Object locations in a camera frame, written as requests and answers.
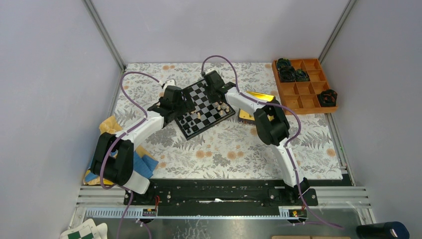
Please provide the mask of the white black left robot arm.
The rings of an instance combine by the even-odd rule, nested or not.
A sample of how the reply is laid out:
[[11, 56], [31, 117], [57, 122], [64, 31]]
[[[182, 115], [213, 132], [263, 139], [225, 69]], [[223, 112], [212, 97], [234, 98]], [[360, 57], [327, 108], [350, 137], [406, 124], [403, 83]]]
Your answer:
[[144, 205], [154, 200], [150, 181], [134, 169], [134, 152], [150, 135], [161, 130], [175, 118], [195, 109], [188, 90], [167, 86], [159, 101], [147, 110], [147, 117], [128, 129], [100, 135], [90, 171], [112, 183], [135, 192]]

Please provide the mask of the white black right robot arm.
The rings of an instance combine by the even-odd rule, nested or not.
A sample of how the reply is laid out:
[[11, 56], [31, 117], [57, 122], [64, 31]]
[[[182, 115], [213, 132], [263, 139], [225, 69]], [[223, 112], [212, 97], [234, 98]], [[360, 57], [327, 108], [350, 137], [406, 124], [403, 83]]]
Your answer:
[[290, 146], [290, 125], [284, 113], [287, 107], [276, 100], [265, 102], [240, 91], [235, 83], [225, 83], [215, 70], [201, 72], [201, 76], [206, 81], [206, 94], [210, 102], [226, 103], [254, 117], [258, 137], [270, 146], [281, 168], [287, 202], [292, 205], [302, 202], [309, 184], [300, 172]]

